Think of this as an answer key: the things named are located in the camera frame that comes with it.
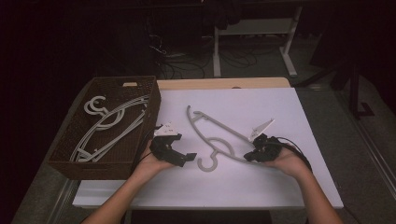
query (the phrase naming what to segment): floor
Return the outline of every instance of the floor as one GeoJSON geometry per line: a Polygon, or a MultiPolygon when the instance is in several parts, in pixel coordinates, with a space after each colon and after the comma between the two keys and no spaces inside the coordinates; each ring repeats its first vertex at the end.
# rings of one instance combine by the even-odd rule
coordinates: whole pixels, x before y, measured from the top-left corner
{"type": "MultiPolygon", "coordinates": [[[[298,76],[289,77],[278,51],[284,40],[284,36],[274,35],[222,38],[222,77],[286,77],[290,84],[296,84],[321,70],[309,65],[319,37],[296,36],[290,57],[298,76]]],[[[210,49],[211,41],[205,40],[206,48],[210,49]]],[[[212,67],[209,50],[191,53],[175,49],[162,65],[161,78],[211,78],[212,67]]],[[[347,224],[394,223],[396,197],[387,184],[389,181],[384,181],[386,176],[379,172],[370,148],[379,151],[376,155],[383,156],[390,170],[396,170],[396,151],[393,150],[396,139],[392,137],[396,135],[395,115],[381,101],[375,87],[361,78],[360,101],[368,103],[375,116],[356,121],[347,110],[348,86],[343,91],[333,91],[329,87],[331,80],[329,75],[310,87],[296,90],[345,204],[345,208],[337,212],[347,224]],[[366,135],[372,141],[362,138],[366,135]]],[[[43,163],[13,223],[79,223],[91,210],[71,205],[77,186],[78,182],[67,181],[43,163]]],[[[304,223],[306,219],[305,210],[270,213],[275,224],[304,223]]]]}

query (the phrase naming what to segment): forearm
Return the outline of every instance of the forearm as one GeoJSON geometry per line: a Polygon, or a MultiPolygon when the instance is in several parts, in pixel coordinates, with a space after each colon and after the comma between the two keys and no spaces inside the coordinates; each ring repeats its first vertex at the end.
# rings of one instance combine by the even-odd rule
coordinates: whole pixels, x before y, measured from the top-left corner
{"type": "Polygon", "coordinates": [[[146,180],[131,175],[125,183],[82,223],[120,223],[123,214],[129,208],[136,193],[144,186],[146,180]]]}
{"type": "Polygon", "coordinates": [[[310,224],[343,223],[311,172],[296,177],[310,224]]]}

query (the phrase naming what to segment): human hand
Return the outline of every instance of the human hand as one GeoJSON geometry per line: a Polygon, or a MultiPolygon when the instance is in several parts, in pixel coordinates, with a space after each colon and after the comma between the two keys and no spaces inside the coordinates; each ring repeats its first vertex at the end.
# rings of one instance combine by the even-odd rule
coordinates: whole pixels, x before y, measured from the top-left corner
{"type": "Polygon", "coordinates": [[[264,164],[269,167],[275,167],[286,175],[291,175],[296,179],[301,175],[311,173],[305,163],[296,154],[284,147],[275,160],[266,161],[264,164]]]}
{"type": "Polygon", "coordinates": [[[148,140],[148,145],[140,157],[140,162],[137,164],[132,176],[139,178],[143,183],[148,182],[152,177],[160,171],[173,167],[175,165],[167,161],[159,161],[149,149],[151,140],[148,140]]]}

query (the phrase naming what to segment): white board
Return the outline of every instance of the white board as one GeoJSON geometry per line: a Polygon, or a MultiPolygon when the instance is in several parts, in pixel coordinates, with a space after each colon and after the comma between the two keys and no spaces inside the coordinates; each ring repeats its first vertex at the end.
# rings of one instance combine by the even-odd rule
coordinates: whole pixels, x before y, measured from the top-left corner
{"type": "MultiPolygon", "coordinates": [[[[248,137],[252,128],[270,120],[268,136],[286,137],[297,144],[311,162],[314,174],[332,206],[343,207],[332,177],[320,154],[298,96],[293,88],[161,91],[162,102],[157,124],[168,121],[182,134],[172,145],[180,153],[198,153],[183,168],[174,167],[155,176],[139,191],[131,206],[135,209],[279,209],[304,207],[296,181],[277,169],[249,165],[218,155],[219,165],[206,173],[197,166],[202,158],[210,166],[212,148],[191,127],[187,106],[202,111],[248,137]]],[[[235,155],[253,146],[204,119],[196,122],[206,137],[228,141],[235,155]]],[[[217,145],[224,151],[228,149],[217,145]]],[[[73,201],[74,206],[97,207],[123,181],[84,180],[73,201]]]]}

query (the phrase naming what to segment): dark background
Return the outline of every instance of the dark background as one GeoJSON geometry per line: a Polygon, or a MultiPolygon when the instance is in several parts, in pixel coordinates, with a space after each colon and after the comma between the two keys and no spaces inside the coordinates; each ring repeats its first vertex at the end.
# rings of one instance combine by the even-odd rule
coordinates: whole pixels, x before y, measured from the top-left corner
{"type": "MultiPolygon", "coordinates": [[[[1,3],[1,223],[12,220],[69,106],[89,80],[159,74],[155,63],[158,55],[149,49],[147,15],[151,31],[164,36],[169,44],[188,46],[207,35],[200,8],[149,14],[79,10],[91,3],[1,3]]],[[[304,8],[298,32],[323,34],[315,65],[330,66],[352,52],[361,74],[377,86],[396,111],[392,92],[396,58],[391,54],[396,51],[392,44],[396,39],[391,19],[394,11],[390,1],[341,7],[313,5],[304,8]]]]}

